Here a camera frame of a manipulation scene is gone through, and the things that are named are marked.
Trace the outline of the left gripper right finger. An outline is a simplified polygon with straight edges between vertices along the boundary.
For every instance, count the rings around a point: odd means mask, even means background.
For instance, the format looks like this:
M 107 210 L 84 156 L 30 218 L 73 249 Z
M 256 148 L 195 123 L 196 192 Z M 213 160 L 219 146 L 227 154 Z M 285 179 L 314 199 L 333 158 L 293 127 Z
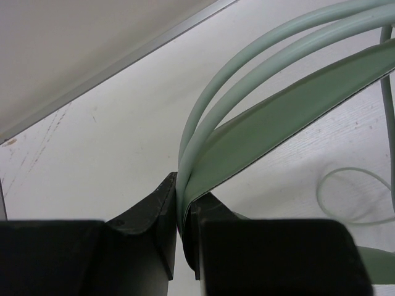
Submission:
M 213 194 L 194 201 L 183 232 L 202 295 L 372 295 L 352 236 L 328 219 L 240 218 Z

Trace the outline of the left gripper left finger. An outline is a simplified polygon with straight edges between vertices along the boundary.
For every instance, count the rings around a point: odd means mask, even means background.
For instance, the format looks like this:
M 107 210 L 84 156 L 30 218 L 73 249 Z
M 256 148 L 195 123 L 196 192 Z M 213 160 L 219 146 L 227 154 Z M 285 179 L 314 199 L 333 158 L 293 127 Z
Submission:
M 1 294 L 167 295 L 176 177 L 109 221 L 2 221 Z

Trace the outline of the mint green headphones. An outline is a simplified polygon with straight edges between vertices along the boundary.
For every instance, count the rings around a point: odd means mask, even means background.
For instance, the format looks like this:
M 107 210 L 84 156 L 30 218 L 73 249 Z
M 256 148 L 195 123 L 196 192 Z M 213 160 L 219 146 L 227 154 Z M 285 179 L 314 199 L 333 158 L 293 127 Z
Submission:
M 298 16 L 239 51 L 211 79 L 183 130 L 178 153 L 177 221 L 186 236 L 192 203 L 237 175 L 375 81 L 380 81 L 389 143 L 394 107 L 385 57 L 394 25 L 393 1 L 346 1 Z M 264 99 L 229 121 L 248 94 L 302 58 L 338 41 L 381 29 L 379 45 L 335 62 Z

